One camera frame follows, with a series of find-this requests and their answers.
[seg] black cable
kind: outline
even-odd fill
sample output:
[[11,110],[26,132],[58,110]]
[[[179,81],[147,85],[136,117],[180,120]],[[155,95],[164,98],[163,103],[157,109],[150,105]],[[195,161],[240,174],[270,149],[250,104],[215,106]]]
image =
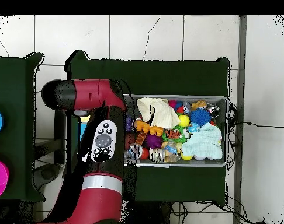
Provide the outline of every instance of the black cable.
[[284,128],[284,126],[258,125],[258,124],[254,124],[254,123],[252,123],[252,122],[238,122],[238,123],[235,123],[235,125],[240,125],[240,124],[254,125],[254,126],[256,126],[256,127],[263,127],[263,128]]

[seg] dark green table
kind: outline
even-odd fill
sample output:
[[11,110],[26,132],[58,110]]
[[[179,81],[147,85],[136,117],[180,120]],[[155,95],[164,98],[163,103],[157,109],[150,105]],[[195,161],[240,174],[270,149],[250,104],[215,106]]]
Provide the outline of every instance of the dark green table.
[[[134,94],[227,96],[229,61],[120,61],[87,59],[81,50],[67,61],[72,79],[125,80]],[[72,151],[77,145],[73,119]],[[124,180],[129,170],[124,168]],[[137,201],[211,201],[225,204],[225,167],[138,167]]]
[[9,181],[0,200],[42,201],[33,185],[34,76],[42,53],[25,58],[0,57],[0,161],[9,169]]

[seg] gray tray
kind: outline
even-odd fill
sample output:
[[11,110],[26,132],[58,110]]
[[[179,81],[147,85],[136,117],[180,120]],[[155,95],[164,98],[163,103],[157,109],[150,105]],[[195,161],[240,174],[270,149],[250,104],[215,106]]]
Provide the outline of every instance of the gray tray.
[[[223,96],[181,96],[181,95],[154,95],[154,94],[133,94],[132,98],[135,103],[135,117],[138,118],[140,112],[137,107],[137,99],[150,97],[150,98],[163,98],[167,100],[178,100],[182,102],[196,102],[198,100],[204,100],[207,103],[214,104],[220,107],[220,115],[215,118],[216,124],[221,129],[222,133],[222,153],[223,157],[220,160],[179,160],[176,163],[153,163],[151,160],[141,160],[137,163],[137,166],[154,166],[154,167],[223,167],[227,164],[228,159],[228,119],[229,119],[229,103],[228,99]],[[124,99],[127,103],[127,112],[132,115],[133,112],[133,100],[128,94],[124,94]]]

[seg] stuffed toy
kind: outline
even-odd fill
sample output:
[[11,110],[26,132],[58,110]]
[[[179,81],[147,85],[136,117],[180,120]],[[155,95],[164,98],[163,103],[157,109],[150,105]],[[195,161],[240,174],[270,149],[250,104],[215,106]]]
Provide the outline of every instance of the stuffed toy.
[[172,139],[175,143],[184,143],[189,138],[189,132],[186,128],[182,128],[179,125],[175,126],[173,129],[165,129],[162,134],[162,139],[164,142]]

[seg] yellow ball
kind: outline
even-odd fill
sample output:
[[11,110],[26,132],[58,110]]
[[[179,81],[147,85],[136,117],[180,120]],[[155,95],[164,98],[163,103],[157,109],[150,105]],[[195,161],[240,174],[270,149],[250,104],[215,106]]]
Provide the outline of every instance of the yellow ball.
[[181,121],[178,125],[186,128],[190,124],[190,119],[187,115],[180,115],[179,120]]
[[183,160],[191,160],[191,159],[193,158],[193,156],[184,156],[184,155],[182,154],[182,152],[181,152],[181,158],[182,158]]

